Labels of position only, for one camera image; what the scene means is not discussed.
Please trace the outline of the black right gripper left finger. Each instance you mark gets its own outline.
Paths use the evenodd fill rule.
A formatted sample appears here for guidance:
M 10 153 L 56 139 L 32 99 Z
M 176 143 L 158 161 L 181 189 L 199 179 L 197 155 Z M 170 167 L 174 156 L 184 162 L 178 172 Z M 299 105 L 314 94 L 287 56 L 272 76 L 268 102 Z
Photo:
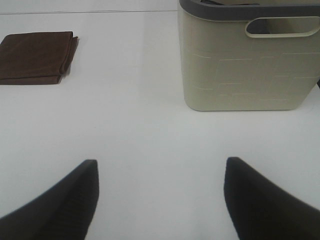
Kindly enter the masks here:
M 0 238 L 84 240 L 98 199 L 98 162 L 87 159 L 50 189 L 1 217 Z

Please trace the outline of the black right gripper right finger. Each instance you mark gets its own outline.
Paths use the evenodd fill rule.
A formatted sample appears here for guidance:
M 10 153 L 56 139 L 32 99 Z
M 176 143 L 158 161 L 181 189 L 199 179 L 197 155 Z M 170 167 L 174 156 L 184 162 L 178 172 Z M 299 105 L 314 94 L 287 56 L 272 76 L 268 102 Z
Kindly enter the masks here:
M 241 240 L 320 238 L 320 211 L 284 191 L 239 157 L 226 161 L 225 203 Z

